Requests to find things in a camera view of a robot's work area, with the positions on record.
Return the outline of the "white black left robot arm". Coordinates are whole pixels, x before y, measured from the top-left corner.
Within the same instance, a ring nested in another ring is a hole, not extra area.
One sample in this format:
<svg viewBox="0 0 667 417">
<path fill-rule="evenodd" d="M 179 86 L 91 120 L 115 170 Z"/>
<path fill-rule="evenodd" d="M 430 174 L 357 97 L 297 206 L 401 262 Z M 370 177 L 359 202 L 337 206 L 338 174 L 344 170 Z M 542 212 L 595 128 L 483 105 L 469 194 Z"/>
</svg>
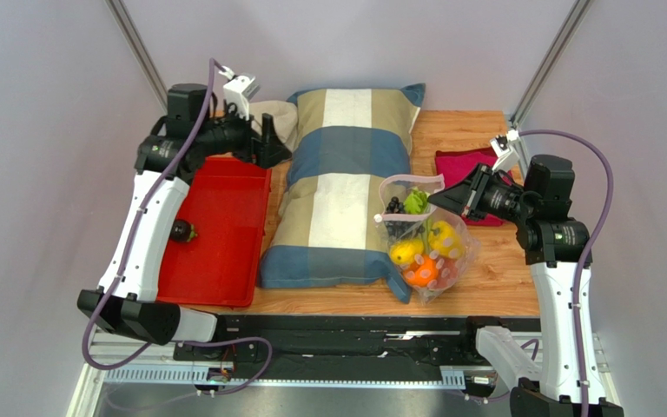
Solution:
<svg viewBox="0 0 667 417">
<path fill-rule="evenodd" d="M 77 299 L 89 318 L 84 345 L 94 328 L 156 345 L 213 338 L 214 315 L 158 301 L 160 266 L 180 207 L 208 157 L 229 153 L 263 169 L 290 158 L 273 117 L 264 114 L 257 122 L 251 114 L 258 89 L 248 76 L 226 82 L 219 116 L 208 86 L 180 83 L 168 90 L 166 115 L 137 150 L 129 213 L 112 260 L 97 288 L 82 290 Z"/>
</svg>

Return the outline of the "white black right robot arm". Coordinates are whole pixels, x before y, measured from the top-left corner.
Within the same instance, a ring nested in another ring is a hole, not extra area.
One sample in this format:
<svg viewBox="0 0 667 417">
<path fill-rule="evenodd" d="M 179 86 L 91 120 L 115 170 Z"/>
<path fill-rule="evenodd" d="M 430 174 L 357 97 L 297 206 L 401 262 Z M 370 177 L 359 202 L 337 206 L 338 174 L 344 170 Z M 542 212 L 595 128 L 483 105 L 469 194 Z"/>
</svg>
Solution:
<svg viewBox="0 0 667 417">
<path fill-rule="evenodd" d="M 598 371 L 588 311 L 591 246 L 596 231 L 570 217 L 575 173 L 559 156 L 531 159 L 523 184 L 478 165 L 462 182 L 428 201 L 470 220 L 493 215 L 517 228 L 537 291 L 542 361 L 536 362 L 510 329 L 483 326 L 475 348 L 506 384 L 513 416 L 622 416 L 608 400 Z"/>
</svg>

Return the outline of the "yellow bell pepper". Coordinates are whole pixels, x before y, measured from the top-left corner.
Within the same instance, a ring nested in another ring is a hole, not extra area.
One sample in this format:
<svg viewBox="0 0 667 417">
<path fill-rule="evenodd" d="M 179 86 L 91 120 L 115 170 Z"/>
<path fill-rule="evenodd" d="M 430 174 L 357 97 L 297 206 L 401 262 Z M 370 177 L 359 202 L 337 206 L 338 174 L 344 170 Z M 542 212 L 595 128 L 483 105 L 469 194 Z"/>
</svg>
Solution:
<svg viewBox="0 0 667 417">
<path fill-rule="evenodd" d="M 432 222 L 426 240 L 431 252 L 456 260 L 463 257 L 466 247 L 457 229 L 447 221 Z"/>
</svg>

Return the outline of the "clear zip top bag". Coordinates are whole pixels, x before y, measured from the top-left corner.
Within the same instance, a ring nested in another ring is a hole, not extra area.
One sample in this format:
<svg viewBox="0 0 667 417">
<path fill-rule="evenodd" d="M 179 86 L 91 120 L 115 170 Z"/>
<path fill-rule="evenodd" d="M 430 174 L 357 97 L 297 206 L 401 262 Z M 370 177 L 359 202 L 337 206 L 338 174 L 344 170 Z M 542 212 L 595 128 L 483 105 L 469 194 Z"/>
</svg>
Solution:
<svg viewBox="0 0 667 417">
<path fill-rule="evenodd" d="M 466 253 L 463 257 L 456 259 L 461 260 L 459 277 L 462 278 L 467 270 L 477 260 L 481 244 L 478 239 L 473 237 L 465 222 L 453 213 L 445 211 L 442 208 L 437 208 L 429 203 L 428 210 L 423 215 L 408 215 L 403 210 L 403 201 L 408 192 L 412 188 L 418 188 L 428 192 L 430 195 L 445 189 L 445 181 L 442 175 L 436 176 L 419 176 L 419 175 L 393 175 L 388 177 L 380 185 L 380 199 L 383 203 L 384 210 L 374 216 L 374 222 L 380 235 L 386 242 L 387 254 L 389 248 L 398 241 L 406 239 L 420 239 L 425 245 L 425 253 L 423 256 L 428 256 L 438 262 L 438 268 L 441 268 L 440 258 L 445 258 L 438 255 L 436 252 L 431 252 L 428 246 L 426 236 L 427 231 L 432 222 L 447 221 L 452 224 L 461 236 L 462 242 L 466 247 Z M 400 277 L 403 277 L 404 270 L 409 266 L 402 265 L 394 266 L 397 268 Z M 435 300 L 440 295 L 445 293 L 450 288 L 439 289 L 436 288 L 437 280 L 432 281 L 426 288 L 412 287 L 407 284 L 418 296 L 419 302 L 423 305 Z"/>
</svg>

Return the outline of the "dark plum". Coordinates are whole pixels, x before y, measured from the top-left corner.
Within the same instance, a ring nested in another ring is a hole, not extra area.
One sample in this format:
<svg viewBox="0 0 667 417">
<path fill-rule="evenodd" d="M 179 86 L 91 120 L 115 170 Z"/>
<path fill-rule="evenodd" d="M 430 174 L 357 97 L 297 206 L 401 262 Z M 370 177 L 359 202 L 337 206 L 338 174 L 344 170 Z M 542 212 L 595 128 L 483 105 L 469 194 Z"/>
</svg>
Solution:
<svg viewBox="0 0 667 417">
<path fill-rule="evenodd" d="M 195 225 L 183 219 L 173 221 L 169 239 L 172 242 L 188 243 L 198 236 Z"/>
</svg>

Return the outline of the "watermelon slice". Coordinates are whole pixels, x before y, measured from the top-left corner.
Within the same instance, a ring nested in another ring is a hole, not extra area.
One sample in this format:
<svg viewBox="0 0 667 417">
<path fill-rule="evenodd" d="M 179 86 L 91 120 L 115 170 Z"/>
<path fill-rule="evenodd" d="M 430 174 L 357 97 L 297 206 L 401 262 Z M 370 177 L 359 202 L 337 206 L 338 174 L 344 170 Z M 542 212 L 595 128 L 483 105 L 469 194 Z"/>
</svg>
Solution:
<svg viewBox="0 0 667 417">
<path fill-rule="evenodd" d="M 436 288 L 445 289 L 453 286 L 461 275 L 461 260 L 450 258 L 440 258 L 441 268 L 439 269 Z"/>
</svg>

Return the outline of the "green celery bunch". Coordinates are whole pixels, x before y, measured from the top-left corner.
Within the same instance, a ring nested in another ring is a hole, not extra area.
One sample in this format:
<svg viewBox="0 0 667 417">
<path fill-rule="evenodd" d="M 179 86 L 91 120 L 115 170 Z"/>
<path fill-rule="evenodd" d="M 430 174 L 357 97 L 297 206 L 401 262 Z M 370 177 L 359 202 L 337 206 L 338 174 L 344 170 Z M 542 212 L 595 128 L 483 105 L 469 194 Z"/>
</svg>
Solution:
<svg viewBox="0 0 667 417">
<path fill-rule="evenodd" d="M 418 188 L 412 188 L 403 201 L 403 210 L 408 215 L 423 215 L 428 210 L 430 194 Z"/>
</svg>

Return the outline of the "yellow mango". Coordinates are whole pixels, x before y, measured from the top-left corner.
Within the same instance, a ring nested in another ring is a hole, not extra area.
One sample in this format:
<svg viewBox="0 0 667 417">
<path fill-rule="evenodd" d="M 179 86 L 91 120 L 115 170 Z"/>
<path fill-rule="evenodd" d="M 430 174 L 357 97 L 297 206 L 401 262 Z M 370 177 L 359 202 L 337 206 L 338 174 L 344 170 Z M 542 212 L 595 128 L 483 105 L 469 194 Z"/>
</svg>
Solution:
<svg viewBox="0 0 667 417">
<path fill-rule="evenodd" d="M 395 242 L 388 250 L 391 261 L 398 266 L 409 266 L 417 255 L 425 253 L 425 245 L 420 239 L 406 239 Z"/>
</svg>

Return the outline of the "orange fruit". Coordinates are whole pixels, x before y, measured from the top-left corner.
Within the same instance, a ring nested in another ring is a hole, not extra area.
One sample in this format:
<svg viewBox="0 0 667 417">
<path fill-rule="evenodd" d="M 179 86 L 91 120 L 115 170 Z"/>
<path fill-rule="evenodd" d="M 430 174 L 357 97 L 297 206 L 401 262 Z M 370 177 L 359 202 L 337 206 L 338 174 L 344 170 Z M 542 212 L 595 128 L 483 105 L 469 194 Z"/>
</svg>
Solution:
<svg viewBox="0 0 667 417">
<path fill-rule="evenodd" d="M 404 270 L 403 277 L 412 287 L 426 288 L 439 276 L 438 262 L 428 256 L 416 255 L 414 262 Z"/>
</svg>

